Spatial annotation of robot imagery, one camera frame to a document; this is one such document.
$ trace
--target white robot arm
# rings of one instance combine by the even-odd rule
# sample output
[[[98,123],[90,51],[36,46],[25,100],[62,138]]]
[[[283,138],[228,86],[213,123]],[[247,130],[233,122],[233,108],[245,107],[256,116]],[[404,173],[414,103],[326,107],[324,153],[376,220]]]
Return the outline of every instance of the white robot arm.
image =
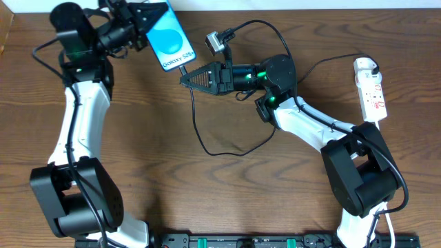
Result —
[[[105,113],[114,85],[113,56],[124,47],[147,46],[146,33],[168,10],[166,3],[107,1],[113,19],[100,10],[82,10],[62,3],[50,14],[57,38],[36,48],[33,57],[65,84],[66,109],[60,137],[48,166],[32,170],[31,188],[57,237],[70,236],[76,247],[147,247],[154,244],[147,223],[124,211],[118,187],[99,162]],[[88,21],[97,14],[109,19],[95,29]],[[36,55],[60,41],[69,62],[60,56],[63,75]],[[63,191],[77,185],[78,194]]]

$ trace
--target wooden table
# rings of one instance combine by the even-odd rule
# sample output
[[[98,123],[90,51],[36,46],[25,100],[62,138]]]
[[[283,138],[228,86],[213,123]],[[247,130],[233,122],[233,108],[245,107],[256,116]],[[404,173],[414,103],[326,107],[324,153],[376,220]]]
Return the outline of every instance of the wooden table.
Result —
[[[358,51],[381,65],[389,117],[382,135],[410,190],[408,207],[392,214],[397,233],[417,234],[423,247],[441,242],[441,10],[317,10],[179,12],[198,59],[213,58],[206,34],[250,19],[273,23],[287,40],[299,75],[315,62]],[[61,128],[63,86],[31,59],[32,48],[55,36],[48,14],[18,14],[0,58],[0,245],[71,247],[52,235],[29,186],[45,166]],[[231,41],[235,63],[283,53],[269,28],[253,25]],[[52,65],[61,46],[40,53]],[[353,59],[328,62],[299,86],[319,110],[361,124]],[[304,233],[333,231],[341,206],[320,154],[291,134],[245,157],[211,157],[194,133],[188,89],[177,70],[165,73],[153,52],[112,59],[116,85],[103,130],[101,162],[118,185],[126,210],[157,231]],[[253,101],[196,93],[197,123],[212,152],[244,152],[267,138]],[[402,192],[389,204],[400,204]],[[380,231],[388,232],[385,221]]]

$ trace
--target phone screen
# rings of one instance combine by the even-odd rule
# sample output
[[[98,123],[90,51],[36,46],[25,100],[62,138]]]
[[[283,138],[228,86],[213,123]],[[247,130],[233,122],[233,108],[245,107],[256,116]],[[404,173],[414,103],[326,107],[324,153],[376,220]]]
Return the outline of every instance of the phone screen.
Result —
[[[169,8],[147,33],[150,45],[163,69],[169,71],[194,60],[196,53],[168,0],[149,0],[146,3],[167,3]]]

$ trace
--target blue phone screen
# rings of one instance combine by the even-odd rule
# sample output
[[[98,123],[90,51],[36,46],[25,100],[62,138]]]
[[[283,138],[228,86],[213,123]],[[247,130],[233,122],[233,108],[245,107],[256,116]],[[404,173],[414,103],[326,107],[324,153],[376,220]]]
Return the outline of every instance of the blue phone screen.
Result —
[[[150,45],[165,71],[179,67],[196,58],[170,3],[167,0],[150,0],[147,3],[167,3],[168,11],[147,33]]]

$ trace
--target black mount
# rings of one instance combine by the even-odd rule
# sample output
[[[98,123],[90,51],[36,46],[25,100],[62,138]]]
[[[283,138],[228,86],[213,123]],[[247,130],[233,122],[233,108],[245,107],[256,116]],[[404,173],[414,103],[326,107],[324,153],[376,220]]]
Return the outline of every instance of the black mount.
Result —
[[[80,158],[74,163],[80,180],[98,210],[108,232],[116,231],[123,222],[123,199],[118,187],[97,158]],[[56,237],[82,239],[99,227],[81,193],[65,195],[73,177],[67,165],[33,169],[30,186]]]
[[[365,122],[355,127],[353,133],[376,144],[395,164],[374,124]],[[321,153],[334,196],[353,216],[365,217],[372,207],[382,201],[390,201],[395,191],[402,186],[383,157],[368,147],[357,144],[357,140],[349,136],[330,141],[321,149]],[[368,160],[356,167],[351,158],[353,153],[367,155]]]

